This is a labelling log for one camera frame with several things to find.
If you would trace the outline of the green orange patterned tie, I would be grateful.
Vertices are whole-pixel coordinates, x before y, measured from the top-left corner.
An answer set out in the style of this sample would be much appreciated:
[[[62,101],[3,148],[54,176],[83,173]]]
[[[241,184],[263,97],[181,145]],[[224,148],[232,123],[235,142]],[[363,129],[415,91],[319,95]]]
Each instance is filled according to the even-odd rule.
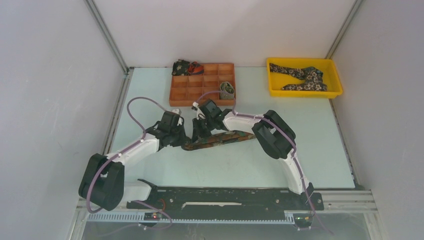
[[[195,135],[193,138],[189,139],[184,145],[182,145],[181,148],[185,151],[195,151],[254,139],[256,139],[256,136],[252,133],[239,130],[231,130],[212,134],[210,136]]]

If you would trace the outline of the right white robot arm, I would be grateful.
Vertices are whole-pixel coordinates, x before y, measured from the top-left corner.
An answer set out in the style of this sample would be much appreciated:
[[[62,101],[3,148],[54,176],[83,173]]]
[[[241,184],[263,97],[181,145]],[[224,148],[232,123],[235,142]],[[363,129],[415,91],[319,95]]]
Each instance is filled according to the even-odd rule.
[[[311,202],[314,187],[306,177],[297,156],[296,134],[274,110],[252,115],[231,109],[220,109],[208,99],[203,103],[193,102],[196,119],[209,130],[241,131],[253,134],[263,151],[282,165],[288,189],[292,192],[291,204],[304,209]]]

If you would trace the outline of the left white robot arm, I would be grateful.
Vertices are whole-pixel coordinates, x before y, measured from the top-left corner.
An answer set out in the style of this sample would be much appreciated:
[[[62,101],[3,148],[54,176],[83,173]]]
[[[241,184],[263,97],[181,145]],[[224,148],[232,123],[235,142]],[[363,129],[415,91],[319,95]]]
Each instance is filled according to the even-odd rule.
[[[158,202],[158,194],[152,191],[153,184],[142,180],[125,181],[125,174],[162,148],[181,147],[187,140],[181,110],[165,111],[161,120],[146,130],[144,139],[107,155],[93,154],[82,177],[79,196],[107,211],[132,201],[153,208]]]

